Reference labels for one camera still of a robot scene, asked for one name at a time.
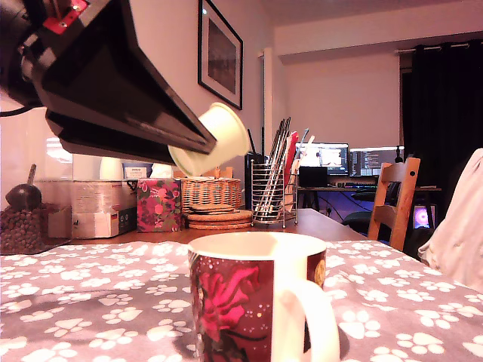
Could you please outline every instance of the curtain rod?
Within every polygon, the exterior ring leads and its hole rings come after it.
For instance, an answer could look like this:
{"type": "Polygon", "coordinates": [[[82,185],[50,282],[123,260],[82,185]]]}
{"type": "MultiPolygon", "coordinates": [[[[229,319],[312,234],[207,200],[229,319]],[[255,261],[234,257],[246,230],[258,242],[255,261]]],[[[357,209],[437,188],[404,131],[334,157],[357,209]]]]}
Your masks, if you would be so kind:
{"type": "MultiPolygon", "coordinates": [[[[469,47],[469,43],[462,43],[462,44],[452,44],[450,45],[451,48],[461,48],[461,47],[465,47],[465,48],[468,48],[469,47]]],[[[424,48],[425,51],[440,51],[441,50],[441,46],[438,45],[438,46],[435,46],[435,47],[425,47],[424,48]]],[[[406,53],[413,53],[416,51],[416,48],[411,48],[411,49],[402,49],[402,50],[397,50],[395,51],[396,54],[406,54],[406,53]]]]}

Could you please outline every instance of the wicker basket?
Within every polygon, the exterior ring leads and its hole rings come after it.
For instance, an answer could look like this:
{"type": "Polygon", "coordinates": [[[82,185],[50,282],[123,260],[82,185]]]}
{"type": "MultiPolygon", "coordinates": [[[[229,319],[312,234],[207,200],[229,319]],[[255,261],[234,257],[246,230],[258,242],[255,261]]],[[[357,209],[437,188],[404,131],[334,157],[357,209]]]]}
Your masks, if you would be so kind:
{"type": "Polygon", "coordinates": [[[208,179],[206,177],[181,179],[183,213],[192,205],[227,204],[240,208],[242,192],[239,179],[208,179]]]}

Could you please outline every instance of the paw print tablecloth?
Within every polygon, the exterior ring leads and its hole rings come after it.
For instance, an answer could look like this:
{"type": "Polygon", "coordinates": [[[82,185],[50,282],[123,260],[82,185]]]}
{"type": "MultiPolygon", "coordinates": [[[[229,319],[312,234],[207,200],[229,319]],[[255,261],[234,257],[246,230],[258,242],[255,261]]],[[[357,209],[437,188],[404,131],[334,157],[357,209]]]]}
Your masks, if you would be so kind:
{"type": "MultiPolygon", "coordinates": [[[[0,263],[2,362],[197,360],[185,245],[66,245],[0,263]]],[[[328,243],[324,289],[343,360],[483,358],[483,295],[384,244],[328,243]]]]}

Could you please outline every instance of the picture frame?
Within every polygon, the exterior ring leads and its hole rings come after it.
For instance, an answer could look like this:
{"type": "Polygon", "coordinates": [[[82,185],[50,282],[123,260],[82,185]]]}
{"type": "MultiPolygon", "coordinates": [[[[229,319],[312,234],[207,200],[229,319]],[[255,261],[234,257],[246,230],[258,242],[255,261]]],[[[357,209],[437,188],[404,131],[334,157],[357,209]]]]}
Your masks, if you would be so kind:
{"type": "Polygon", "coordinates": [[[198,0],[198,84],[243,107],[243,41],[211,0],[198,0]]]}

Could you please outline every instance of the floral tissue box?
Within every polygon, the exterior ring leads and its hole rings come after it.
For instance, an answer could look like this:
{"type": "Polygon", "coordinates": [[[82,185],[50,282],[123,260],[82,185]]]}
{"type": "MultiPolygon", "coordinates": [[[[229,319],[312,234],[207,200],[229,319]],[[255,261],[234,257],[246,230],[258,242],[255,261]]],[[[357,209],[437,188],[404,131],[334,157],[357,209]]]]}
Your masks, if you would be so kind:
{"type": "Polygon", "coordinates": [[[137,183],[137,231],[181,229],[181,180],[140,179],[137,183]]]}

